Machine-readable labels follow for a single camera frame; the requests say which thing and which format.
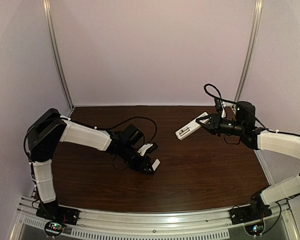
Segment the white battery cover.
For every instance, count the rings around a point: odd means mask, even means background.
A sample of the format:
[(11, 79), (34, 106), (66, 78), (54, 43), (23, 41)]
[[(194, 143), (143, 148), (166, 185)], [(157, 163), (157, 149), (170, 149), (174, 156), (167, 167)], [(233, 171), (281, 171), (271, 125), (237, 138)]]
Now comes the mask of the white battery cover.
[(160, 165), (160, 160), (159, 159), (156, 159), (154, 162), (153, 162), (153, 164), (152, 164), (152, 169), (153, 169), (153, 171), (155, 172), (156, 171), (156, 169), (158, 168), (158, 166)]

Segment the white remote control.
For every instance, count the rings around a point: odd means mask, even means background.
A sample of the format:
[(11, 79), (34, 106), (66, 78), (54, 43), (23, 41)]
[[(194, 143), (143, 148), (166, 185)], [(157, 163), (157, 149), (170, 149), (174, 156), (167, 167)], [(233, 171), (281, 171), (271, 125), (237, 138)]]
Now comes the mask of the white remote control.
[(186, 125), (181, 127), (175, 132), (175, 135), (177, 138), (181, 141), (188, 137), (189, 135), (193, 134), (195, 131), (197, 131), (199, 128), (201, 128), (201, 125), (196, 122), (198, 118), (203, 118), (208, 115), (207, 112), (203, 112), (201, 115), (194, 118), (192, 121), (188, 122)]

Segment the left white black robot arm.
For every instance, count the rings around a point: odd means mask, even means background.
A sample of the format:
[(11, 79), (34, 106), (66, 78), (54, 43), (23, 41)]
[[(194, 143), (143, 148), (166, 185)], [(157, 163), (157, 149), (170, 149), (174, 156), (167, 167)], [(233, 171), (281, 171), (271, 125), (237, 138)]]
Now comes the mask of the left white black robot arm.
[(144, 134), (133, 124), (122, 131), (98, 128), (63, 116), (55, 108), (47, 110), (27, 130), (23, 150), (28, 158), (32, 180), (38, 191), (40, 206), (47, 217), (57, 220), (66, 215), (58, 204), (53, 184), (52, 160), (59, 143), (90, 147), (120, 157), (126, 166), (138, 173), (153, 175), (160, 160), (149, 154), (158, 148), (152, 141), (136, 148)]

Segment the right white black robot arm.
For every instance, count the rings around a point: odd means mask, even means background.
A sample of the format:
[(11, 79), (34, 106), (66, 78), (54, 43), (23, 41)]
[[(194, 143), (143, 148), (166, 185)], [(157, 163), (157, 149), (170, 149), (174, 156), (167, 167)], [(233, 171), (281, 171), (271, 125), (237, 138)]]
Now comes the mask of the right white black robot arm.
[[(196, 118), (196, 123), (212, 135), (237, 136), (240, 143), (257, 151), (270, 151), (300, 160), (300, 135), (266, 127), (257, 127), (256, 108), (248, 101), (236, 103), (235, 118), (224, 117), (220, 100), (215, 100), (216, 113)], [(300, 196), (300, 173), (255, 193), (250, 199), (250, 212), (261, 217), (270, 204)]]

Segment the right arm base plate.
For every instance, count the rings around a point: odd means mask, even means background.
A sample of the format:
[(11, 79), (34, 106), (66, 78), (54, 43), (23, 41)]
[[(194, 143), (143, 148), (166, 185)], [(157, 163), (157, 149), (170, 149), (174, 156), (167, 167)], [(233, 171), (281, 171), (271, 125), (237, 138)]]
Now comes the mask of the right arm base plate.
[(253, 208), (251, 205), (235, 205), (228, 212), (232, 225), (262, 220), (264, 217), (272, 215), (272, 211), (268, 206), (263, 209), (258, 209)]

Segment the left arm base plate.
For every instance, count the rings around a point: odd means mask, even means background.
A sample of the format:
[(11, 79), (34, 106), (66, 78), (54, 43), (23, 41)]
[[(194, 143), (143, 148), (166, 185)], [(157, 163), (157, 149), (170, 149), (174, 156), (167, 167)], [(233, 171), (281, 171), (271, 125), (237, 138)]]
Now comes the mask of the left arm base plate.
[(78, 221), (79, 213), (80, 211), (74, 208), (51, 204), (40, 204), (35, 215), (45, 220), (75, 226)]

